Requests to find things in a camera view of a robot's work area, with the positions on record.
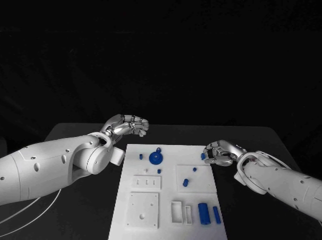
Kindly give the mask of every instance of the black table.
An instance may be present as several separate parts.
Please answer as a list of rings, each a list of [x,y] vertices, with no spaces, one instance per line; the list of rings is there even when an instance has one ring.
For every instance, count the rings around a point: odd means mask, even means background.
[[[100,123],[57,124],[46,138],[56,140],[99,131]],[[276,132],[266,127],[151,125],[145,137],[126,135],[116,147],[126,144],[203,145],[228,140],[249,151],[262,150],[299,171]],[[20,231],[3,239],[108,239],[119,187],[122,166],[108,164],[98,175],[79,179],[62,190],[46,214]],[[269,194],[260,195],[233,178],[236,163],[230,167],[213,165],[217,195],[228,240],[300,239],[322,240],[322,228],[315,219],[282,203]],[[47,208],[57,192],[0,226],[0,235],[21,227]],[[0,220],[16,213],[31,201],[1,206]]]

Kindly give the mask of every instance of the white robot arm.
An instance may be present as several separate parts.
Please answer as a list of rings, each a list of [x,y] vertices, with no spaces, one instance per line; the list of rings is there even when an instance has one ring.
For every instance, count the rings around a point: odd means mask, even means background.
[[[125,152],[113,144],[125,134],[144,136],[148,127],[145,119],[118,114],[100,132],[33,144],[0,158],[0,206],[49,195],[109,162],[119,166]]]
[[[205,163],[228,166],[237,162],[236,180],[259,194],[270,195],[322,222],[322,181],[293,171],[262,151],[247,152],[240,146],[220,140],[203,153],[213,158]]]

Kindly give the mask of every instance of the white cable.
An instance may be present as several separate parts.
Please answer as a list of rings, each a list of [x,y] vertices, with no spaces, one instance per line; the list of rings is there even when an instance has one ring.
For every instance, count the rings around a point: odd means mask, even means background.
[[[7,219],[4,219],[3,221],[0,221],[0,224],[3,224],[6,221],[8,221],[18,213],[21,213],[33,204],[34,202],[40,199],[40,197],[14,214],[11,215]]]
[[[266,154],[267,156],[270,156],[280,164],[285,165],[286,168],[292,169],[276,157],[273,157],[272,155],[269,155],[267,153],[262,152],[263,154]]]
[[[56,201],[56,199],[57,199],[57,197],[59,197],[59,195],[60,195],[60,192],[62,192],[62,189],[59,190],[57,196],[56,196],[56,198],[54,198],[50,206],[47,207],[47,209],[49,209],[49,208],[52,207],[52,205],[54,204],[54,201]],[[7,236],[8,234],[14,233],[14,232],[18,231],[20,229],[23,229],[27,225],[30,225],[30,224],[41,217],[41,215],[46,213],[47,209],[41,212],[41,214],[40,214],[26,225],[23,225],[23,226],[21,226],[18,229],[16,229],[13,232],[1,235],[0,238],[4,237],[4,236]]]

